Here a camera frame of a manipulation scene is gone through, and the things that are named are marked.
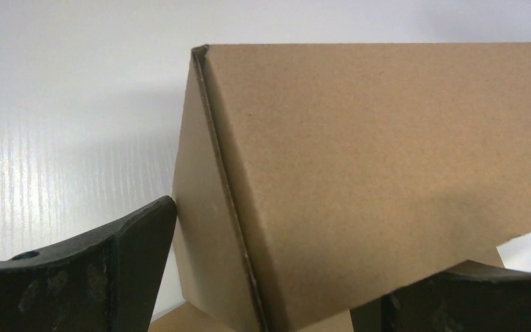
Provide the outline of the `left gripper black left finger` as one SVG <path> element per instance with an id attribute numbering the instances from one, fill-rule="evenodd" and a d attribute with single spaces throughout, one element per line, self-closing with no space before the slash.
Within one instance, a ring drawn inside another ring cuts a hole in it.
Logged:
<path id="1" fill-rule="evenodd" d="M 163 196 L 0 261 L 0 331 L 147 331 L 176 217 L 173 199 Z"/>

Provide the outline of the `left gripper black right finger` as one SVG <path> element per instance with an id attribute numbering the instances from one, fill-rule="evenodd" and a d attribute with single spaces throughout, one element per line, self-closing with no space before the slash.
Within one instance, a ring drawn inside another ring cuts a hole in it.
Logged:
<path id="1" fill-rule="evenodd" d="M 350 315 L 354 331 L 531 331 L 531 273 L 466 261 Z"/>

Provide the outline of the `brown cardboard box sheet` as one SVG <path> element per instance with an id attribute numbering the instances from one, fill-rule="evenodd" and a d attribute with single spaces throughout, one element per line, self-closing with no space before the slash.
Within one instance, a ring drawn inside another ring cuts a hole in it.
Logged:
<path id="1" fill-rule="evenodd" d="M 531 42 L 194 48 L 183 297 L 296 331 L 531 233 Z"/>

